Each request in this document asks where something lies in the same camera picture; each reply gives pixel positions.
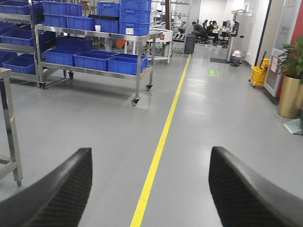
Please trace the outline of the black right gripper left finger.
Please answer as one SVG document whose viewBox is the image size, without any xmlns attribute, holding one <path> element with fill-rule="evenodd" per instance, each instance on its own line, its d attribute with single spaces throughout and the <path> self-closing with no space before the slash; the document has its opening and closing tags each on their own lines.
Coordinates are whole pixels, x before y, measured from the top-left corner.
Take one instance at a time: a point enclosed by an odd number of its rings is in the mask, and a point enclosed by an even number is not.
<svg viewBox="0 0 303 227">
<path fill-rule="evenodd" d="M 92 188 L 92 149 L 80 148 L 52 172 L 0 203 L 2 227 L 77 227 Z"/>
</svg>

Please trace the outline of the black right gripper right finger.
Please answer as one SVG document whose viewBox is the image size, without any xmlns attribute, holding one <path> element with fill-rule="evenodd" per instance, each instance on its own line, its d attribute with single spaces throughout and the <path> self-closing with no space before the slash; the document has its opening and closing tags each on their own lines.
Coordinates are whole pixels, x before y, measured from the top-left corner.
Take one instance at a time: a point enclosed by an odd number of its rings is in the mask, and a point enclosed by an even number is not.
<svg viewBox="0 0 303 227">
<path fill-rule="evenodd" d="M 227 149 L 212 147 L 208 183 L 224 227 L 301 227 L 303 200 Z"/>
</svg>

